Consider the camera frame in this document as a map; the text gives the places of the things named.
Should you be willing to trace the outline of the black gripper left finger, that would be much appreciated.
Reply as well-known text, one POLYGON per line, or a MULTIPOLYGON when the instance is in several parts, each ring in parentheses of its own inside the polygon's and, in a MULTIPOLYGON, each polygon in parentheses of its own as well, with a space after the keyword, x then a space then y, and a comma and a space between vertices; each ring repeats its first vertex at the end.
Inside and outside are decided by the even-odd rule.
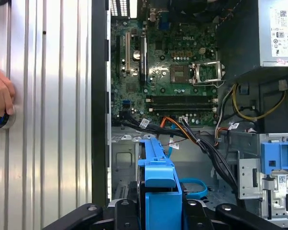
POLYGON ((119 199, 112 200, 107 207, 84 204, 58 220, 45 230, 139 230, 140 221, 137 204, 137 182, 117 187, 119 199))

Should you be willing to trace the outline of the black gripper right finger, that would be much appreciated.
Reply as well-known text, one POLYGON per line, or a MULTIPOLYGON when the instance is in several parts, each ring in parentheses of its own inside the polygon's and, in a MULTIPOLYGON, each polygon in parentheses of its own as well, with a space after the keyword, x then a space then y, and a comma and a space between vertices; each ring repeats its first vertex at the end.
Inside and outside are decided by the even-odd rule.
POLYGON ((182 188, 184 230, 280 230, 281 227, 233 204, 223 203, 210 210, 203 201, 186 197, 182 188))

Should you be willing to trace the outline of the person's hand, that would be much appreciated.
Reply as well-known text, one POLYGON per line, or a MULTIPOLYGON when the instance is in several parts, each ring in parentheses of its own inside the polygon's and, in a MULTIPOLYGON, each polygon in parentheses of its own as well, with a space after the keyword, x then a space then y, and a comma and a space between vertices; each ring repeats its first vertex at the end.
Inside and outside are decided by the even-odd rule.
POLYGON ((14 114, 14 97, 15 89, 12 82, 0 70, 0 117, 14 114))

